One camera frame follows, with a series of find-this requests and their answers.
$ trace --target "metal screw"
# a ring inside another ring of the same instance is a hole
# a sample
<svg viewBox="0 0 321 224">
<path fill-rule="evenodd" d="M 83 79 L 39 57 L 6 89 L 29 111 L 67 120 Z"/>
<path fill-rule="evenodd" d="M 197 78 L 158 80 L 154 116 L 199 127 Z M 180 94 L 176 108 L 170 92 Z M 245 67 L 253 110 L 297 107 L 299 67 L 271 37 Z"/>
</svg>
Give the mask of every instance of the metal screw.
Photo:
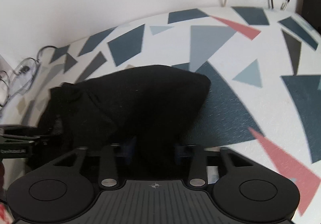
<svg viewBox="0 0 321 224">
<path fill-rule="evenodd" d="M 117 181 L 114 179 L 104 179 L 102 180 L 102 185 L 105 187 L 112 187 L 117 184 Z"/>
<path fill-rule="evenodd" d="M 192 179 L 189 181 L 189 184 L 191 184 L 194 187 L 201 187 L 205 184 L 205 180 L 202 179 Z"/>
</svg>

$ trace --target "black cloth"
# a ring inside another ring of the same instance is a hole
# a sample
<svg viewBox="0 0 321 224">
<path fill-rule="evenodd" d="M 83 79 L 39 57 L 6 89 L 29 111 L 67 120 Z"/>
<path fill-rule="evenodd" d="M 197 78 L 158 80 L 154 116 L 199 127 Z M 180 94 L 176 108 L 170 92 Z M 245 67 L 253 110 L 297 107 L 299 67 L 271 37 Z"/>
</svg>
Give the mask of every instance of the black cloth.
<svg viewBox="0 0 321 224">
<path fill-rule="evenodd" d="M 204 75 L 162 65 L 63 83 L 51 89 L 38 129 L 48 132 L 60 118 L 62 154 L 79 146 L 100 150 L 136 136 L 135 154 L 148 171 L 173 173 L 174 144 L 197 116 L 210 84 Z"/>
</svg>

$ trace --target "table surface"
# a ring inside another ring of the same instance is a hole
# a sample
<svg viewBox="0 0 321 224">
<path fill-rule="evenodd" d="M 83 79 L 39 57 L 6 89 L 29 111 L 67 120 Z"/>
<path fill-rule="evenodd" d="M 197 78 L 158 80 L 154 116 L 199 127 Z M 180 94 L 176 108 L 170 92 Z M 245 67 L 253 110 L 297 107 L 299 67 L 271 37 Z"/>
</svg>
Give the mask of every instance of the table surface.
<svg viewBox="0 0 321 224">
<path fill-rule="evenodd" d="M 300 16 L 201 8 L 144 18 L 46 50 L 36 80 L 1 123 L 36 125 L 48 89 L 162 64 L 207 75 L 210 94 L 186 142 L 228 146 L 298 186 L 293 221 L 321 222 L 321 36 Z"/>
</svg>

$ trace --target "red triangle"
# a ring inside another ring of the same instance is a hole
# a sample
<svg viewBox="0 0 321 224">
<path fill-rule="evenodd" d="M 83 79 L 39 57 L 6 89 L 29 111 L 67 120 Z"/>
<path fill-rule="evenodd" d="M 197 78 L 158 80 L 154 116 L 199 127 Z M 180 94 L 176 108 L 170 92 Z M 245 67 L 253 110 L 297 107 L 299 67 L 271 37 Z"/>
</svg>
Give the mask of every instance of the red triangle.
<svg viewBox="0 0 321 224">
<path fill-rule="evenodd" d="M 260 142 L 279 173 L 288 179 L 296 179 L 295 184 L 300 191 L 301 197 L 299 212 L 301 215 L 303 215 L 317 192 L 321 182 L 320 178 L 316 176 L 310 169 L 296 160 L 296 158 L 286 153 L 269 139 L 265 138 L 251 127 L 248 129 Z"/>
<path fill-rule="evenodd" d="M 255 39 L 256 36 L 261 33 L 260 30 L 255 29 L 255 28 L 250 27 L 250 26 L 246 26 L 246 25 L 243 25 L 243 24 L 240 24 L 240 23 L 236 23 L 234 21 L 231 21 L 231 20 L 228 20 L 228 19 L 224 19 L 224 18 L 218 18 L 218 17 L 214 17 L 214 16 L 211 16 L 211 17 L 217 19 L 218 21 L 221 21 L 222 23 L 228 25 L 232 29 L 242 33 L 244 36 L 248 37 L 251 40 Z"/>
</svg>

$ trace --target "ribbed gray panel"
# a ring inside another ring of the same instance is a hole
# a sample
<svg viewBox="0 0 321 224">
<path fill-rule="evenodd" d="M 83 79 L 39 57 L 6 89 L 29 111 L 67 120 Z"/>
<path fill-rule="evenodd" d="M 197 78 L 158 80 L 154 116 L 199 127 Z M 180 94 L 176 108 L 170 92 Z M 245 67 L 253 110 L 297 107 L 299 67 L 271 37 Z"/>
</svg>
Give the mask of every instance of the ribbed gray panel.
<svg viewBox="0 0 321 224">
<path fill-rule="evenodd" d="M 158 188 L 154 183 L 127 181 L 119 190 L 104 191 L 91 209 L 66 224 L 243 224 L 223 215 L 203 191 L 181 181 L 157 181 Z"/>
</svg>

